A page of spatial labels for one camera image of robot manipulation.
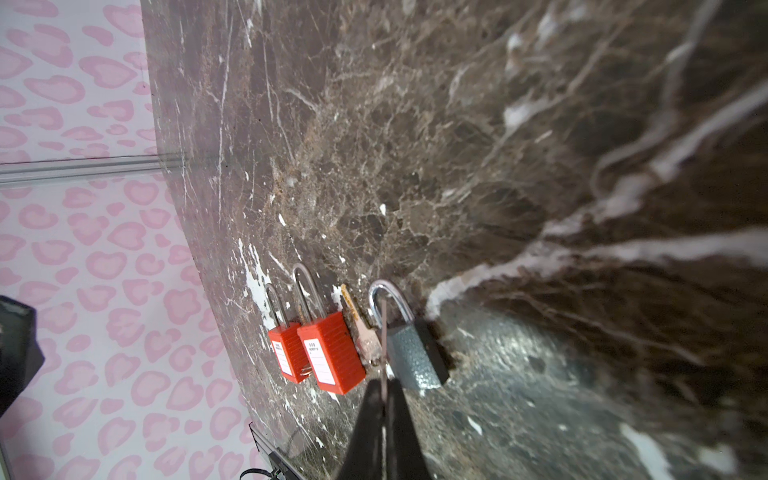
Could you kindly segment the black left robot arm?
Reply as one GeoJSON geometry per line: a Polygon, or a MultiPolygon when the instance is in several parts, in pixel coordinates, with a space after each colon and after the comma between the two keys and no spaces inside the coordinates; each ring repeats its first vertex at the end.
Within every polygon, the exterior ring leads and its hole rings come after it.
{"type": "Polygon", "coordinates": [[[45,356],[37,340],[35,308],[1,297],[1,415],[29,386],[45,356]]]}

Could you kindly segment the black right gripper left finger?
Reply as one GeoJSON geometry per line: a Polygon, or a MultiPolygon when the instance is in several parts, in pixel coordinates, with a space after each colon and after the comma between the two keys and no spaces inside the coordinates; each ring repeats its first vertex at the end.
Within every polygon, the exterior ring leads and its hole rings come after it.
{"type": "Polygon", "coordinates": [[[338,480],[383,478],[384,400],[381,381],[368,382],[338,480]]]}

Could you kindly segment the aluminium frame post left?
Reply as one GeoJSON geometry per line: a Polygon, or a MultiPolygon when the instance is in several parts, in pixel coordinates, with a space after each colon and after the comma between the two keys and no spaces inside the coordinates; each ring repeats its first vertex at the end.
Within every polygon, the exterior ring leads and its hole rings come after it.
{"type": "Polygon", "coordinates": [[[1,187],[173,171],[181,168],[182,164],[182,158],[173,154],[2,164],[1,187]]]}

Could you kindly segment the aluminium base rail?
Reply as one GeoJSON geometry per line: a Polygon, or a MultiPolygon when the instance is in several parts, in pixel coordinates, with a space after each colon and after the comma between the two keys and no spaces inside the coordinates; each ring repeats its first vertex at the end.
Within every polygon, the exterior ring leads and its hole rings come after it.
{"type": "Polygon", "coordinates": [[[252,436],[258,463],[256,466],[245,468],[239,479],[272,479],[272,480],[301,480],[300,475],[286,460],[279,449],[274,447],[256,428],[251,421],[248,424],[252,436]]]}

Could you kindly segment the silver key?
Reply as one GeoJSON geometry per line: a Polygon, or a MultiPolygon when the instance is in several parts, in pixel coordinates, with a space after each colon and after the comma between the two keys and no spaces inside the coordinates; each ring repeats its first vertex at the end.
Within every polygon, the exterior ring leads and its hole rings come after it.
{"type": "Polygon", "coordinates": [[[388,313],[389,307],[386,300],[379,302],[380,314],[382,320],[381,326],[381,344],[382,344],[382,361],[381,361],[381,391],[382,402],[386,404],[388,397],[388,343],[387,343],[387,328],[388,328],[388,313]]]}

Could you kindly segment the red padlock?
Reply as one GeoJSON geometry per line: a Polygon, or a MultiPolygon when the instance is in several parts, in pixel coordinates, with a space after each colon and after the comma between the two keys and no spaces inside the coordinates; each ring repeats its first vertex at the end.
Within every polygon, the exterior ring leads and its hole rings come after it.
{"type": "Polygon", "coordinates": [[[297,334],[321,390],[345,395],[366,377],[343,313],[329,313],[314,277],[300,262],[293,265],[294,285],[307,321],[297,334]]]}
{"type": "Polygon", "coordinates": [[[301,324],[289,322],[279,294],[269,283],[265,286],[267,304],[275,315],[276,326],[268,332],[272,348],[278,361],[281,374],[290,382],[300,384],[311,373],[311,364],[304,350],[298,329],[301,324]]]}

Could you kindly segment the small black padlock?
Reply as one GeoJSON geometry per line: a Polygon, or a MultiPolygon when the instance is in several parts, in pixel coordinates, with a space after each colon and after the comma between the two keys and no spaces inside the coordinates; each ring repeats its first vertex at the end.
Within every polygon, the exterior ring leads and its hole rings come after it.
{"type": "Polygon", "coordinates": [[[368,292],[369,307],[380,331],[386,359],[403,389],[432,390],[449,379],[446,363],[425,321],[417,318],[397,286],[384,279],[375,280],[368,292]],[[392,325],[379,308],[377,295],[385,293],[397,306],[402,321],[392,325]]]}

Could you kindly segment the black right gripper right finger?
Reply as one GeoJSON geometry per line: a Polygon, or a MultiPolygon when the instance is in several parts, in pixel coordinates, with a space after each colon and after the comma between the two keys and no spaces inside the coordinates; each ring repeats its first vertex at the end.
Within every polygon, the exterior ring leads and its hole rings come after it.
{"type": "Polygon", "coordinates": [[[402,385],[389,379],[386,389],[386,478],[430,480],[402,385]]]}

